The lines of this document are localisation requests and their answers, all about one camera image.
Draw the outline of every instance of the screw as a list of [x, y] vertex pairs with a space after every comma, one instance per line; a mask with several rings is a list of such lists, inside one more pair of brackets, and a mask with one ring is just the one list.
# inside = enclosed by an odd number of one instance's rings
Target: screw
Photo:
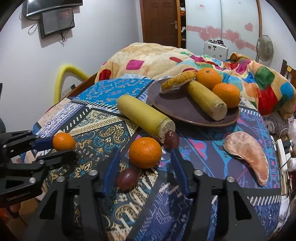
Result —
[[33, 184], [35, 182], [36, 182], [36, 178], [32, 177], [32, 178], [29, 179], [29, 183]]
[[232, 176], [226, 177], [226, 180], [229, 181], [230, 183], [233, 183], [235, 181], [234, 177]]
[[193, 173], [194, 173], [194, 175], [197, 175], [197, 176], [202, 176], [203, 175], [202, 170], [195, 170]]
[[89, 175], [90, 175], [90, 176], [95, 176], [95, 175], [97, 175], [97, 174], [98, 174], [98, 171], [95, 170], [95, 169], [92, 169], [92, 170], [89, 171]]
[[62, 183], [63, 181], [65, 181], [65, 177], [60, 176], [57, 178], [57, 182]]

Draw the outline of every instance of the wooden chair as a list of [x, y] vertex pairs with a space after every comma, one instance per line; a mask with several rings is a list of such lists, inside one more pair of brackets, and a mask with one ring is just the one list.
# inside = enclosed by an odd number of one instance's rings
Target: wooden chair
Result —
[[283, 64], [281, 65], [281, 73], [290, 83], [296, 88], [296, 70], [292, 69], [287, 65], [287, 61], [283, 59]]

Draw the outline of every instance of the television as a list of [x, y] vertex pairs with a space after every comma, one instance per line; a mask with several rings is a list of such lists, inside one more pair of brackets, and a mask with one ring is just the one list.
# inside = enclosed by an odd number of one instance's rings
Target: television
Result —
[[27, 0], [27, 17], [39, 12], [62, 7], [77, 7], [82, 0]]

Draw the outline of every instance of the door handle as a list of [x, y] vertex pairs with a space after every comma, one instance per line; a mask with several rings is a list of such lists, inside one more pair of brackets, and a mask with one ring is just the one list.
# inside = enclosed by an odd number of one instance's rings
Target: door handle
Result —
[[173, 23], [170, 23], [170, 24], [174, 24], [174, 25], [175, 25], [175, 29], [178, 29], [177, 21], [175, 21], [175, 22], [173, 22]]

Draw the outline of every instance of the brown plate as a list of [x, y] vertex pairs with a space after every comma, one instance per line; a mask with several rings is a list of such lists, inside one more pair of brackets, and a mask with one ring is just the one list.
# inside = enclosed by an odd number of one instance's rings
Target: brown plate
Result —
[[166, 80], [157, 81], [148, 89], [148, 99], [161, 112], [178, 120], [198, 126], [229, 126], [237, 121], [239, 117], [238, 107], [228, 109], [223, 120], [213, 120], [190, 97], [186, 89], [187, 85], [166, 94], [160, 94], [160, 86]]

